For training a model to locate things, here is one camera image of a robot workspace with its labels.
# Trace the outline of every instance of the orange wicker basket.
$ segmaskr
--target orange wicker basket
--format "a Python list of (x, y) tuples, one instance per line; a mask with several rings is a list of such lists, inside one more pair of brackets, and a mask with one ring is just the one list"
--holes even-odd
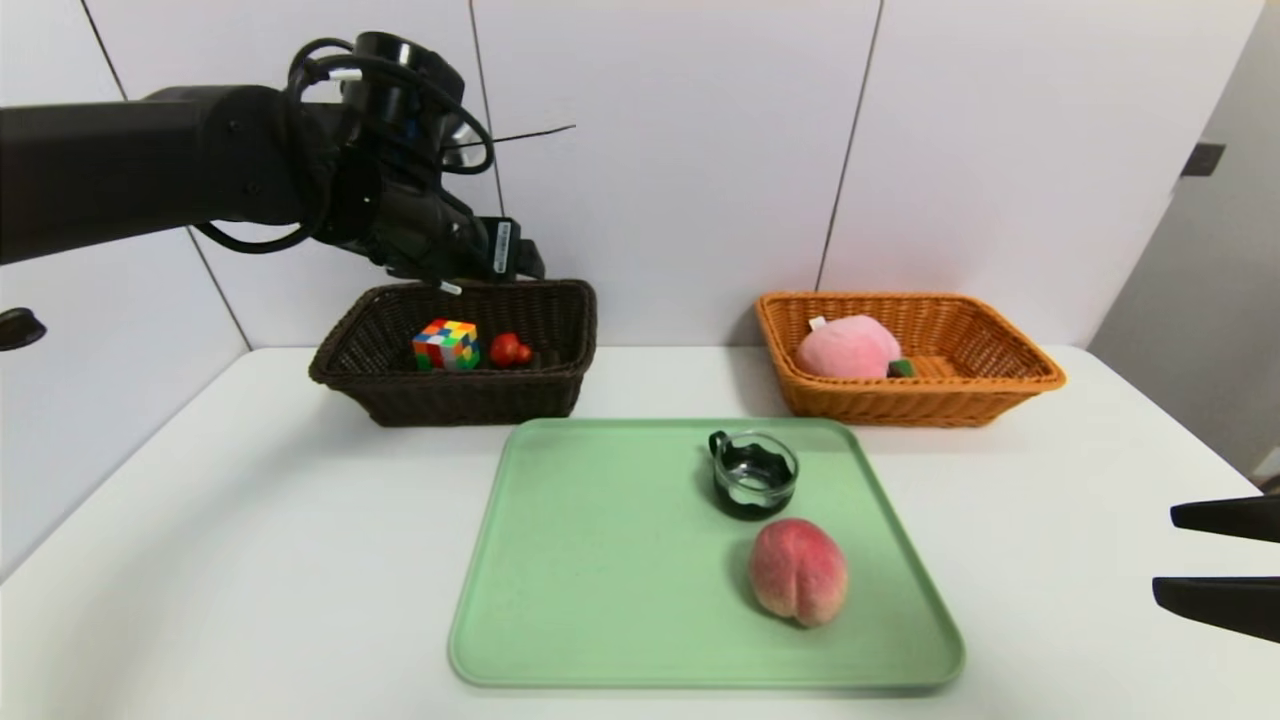
[[(852, 425), (978, 427), (1066, 375), (991, 306), (963, 295), (778, 292), (755, 304), (782, 396), (796, 415)], [(795, 364), (809, 319), (870, 315), (902, 345), (914, 378), (835, 379)]]

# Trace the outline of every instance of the white wall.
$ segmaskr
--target white wall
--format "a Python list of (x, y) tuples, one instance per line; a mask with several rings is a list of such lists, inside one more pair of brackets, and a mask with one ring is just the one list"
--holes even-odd
[(588, 278), (604, 345), (758, 342), (813, 290), (876, 0), (476, 0), (507, 213)]
[[(289, 59), (316, 37), (366, 29), (401, 35), (442, 54), (467, 83), (463, 104), (485, 120), (467, 0), (88, 0), (131, 99), (180, 85), (283, 87)], [(317, 88), (308, 99), (337, 100)], [(445, 176), (445, 187), (477, 214), (498, 214), (494, 173)], [(228, 225), (246, 240), (280, 228)], [(205, 256), (253, 347), (319, 345), (365, 290), (397, 282), (364, 258), (321, 245), (242, 255), (204, 237)]]
[[(755, 341), (753, 299), (819, 268), (823, 290), (966, 292), (1087, 343), (1261, 6), (890, 0), (859, 111), (878, 0), (87, 1), (131, 96), (278, 87), (306, 40), (380, 28), (440, 51), (484, 118), (479, 37), (497, 135), (579, 128), (453, 187), (494, 214), (500, 179), (552, 275), (596, 286), (603, 343)], [(205, 249), (255, 346), (316, 343), (387, 282), (319, 243)]]
[(888, 0), (823, 290), (978, 296), (1084, 345), (1261, 0)]
[(1280, 442), (1280, 4), (1204, 137), (1217, 172), (1179, 182), (1089, 350), (1252, 474)]
[[(0, 105), (119, 99), (79, 3), (3, 0)], [(0, 577), (244, 351), (184, 231), (5, 265), (14, 306), (49, 334), (0, 354)]]

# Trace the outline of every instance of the label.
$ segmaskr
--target label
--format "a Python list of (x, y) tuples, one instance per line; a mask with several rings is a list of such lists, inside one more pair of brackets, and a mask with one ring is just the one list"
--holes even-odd
[(507, 272), (507, 251), (511, 247), (511, 223), (498, 223), (498, 249), (493, 254), (493, 272)]

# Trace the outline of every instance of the rubik's cube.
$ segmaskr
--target rubik's cube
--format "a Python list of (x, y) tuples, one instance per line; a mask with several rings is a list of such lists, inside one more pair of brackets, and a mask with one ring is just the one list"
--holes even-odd
[(413, 338), (419, 370), (470, 370), (480, 364), (476, 327), (435, 319)]

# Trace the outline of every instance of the plush peach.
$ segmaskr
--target plush peach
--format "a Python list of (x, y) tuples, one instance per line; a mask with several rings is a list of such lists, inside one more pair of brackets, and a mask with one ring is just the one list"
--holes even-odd
[(796, 351), (801, 370), (824, 378), (883, 378), (900, 357), (897, 338), (870, 315), (832, 320), (809, 333)]
[(751, 587), (765, 610), (814, 628), (836, 619), (849, 592), (845, 553), (822, 528), (787, 518), (769, 523), (751, 548)]

